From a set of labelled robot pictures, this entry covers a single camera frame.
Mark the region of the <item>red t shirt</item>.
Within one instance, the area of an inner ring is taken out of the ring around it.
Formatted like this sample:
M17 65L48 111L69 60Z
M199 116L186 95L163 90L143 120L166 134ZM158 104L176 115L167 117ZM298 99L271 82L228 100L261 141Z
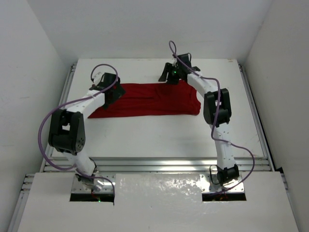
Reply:
M198 115L197 91L185 81L177 85L122 84L126 93L106 109L99 107L89 118Z

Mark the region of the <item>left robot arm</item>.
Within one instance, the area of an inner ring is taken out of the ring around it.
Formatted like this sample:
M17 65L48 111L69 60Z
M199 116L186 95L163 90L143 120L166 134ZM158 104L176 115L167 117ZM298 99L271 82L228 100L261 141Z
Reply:
M116 74L104 73L78 101L68 108L55 110L51 115L49 145L61 153L75 169L78 181L94 186L97 166L85 151L84 121L98 108L108 108L125 94Z

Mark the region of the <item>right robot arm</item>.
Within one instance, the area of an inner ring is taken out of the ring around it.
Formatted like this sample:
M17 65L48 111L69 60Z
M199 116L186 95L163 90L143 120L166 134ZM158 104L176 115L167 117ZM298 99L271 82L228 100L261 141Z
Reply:
M217 152L217 180L223 186L239 177L228 134L232 114L229 91L221 88L216 78L204 77L200 68L191 66L188 53L173 58L173 63L165 64L159 81L177 85L183 80L203 97L203 117L211 128Z

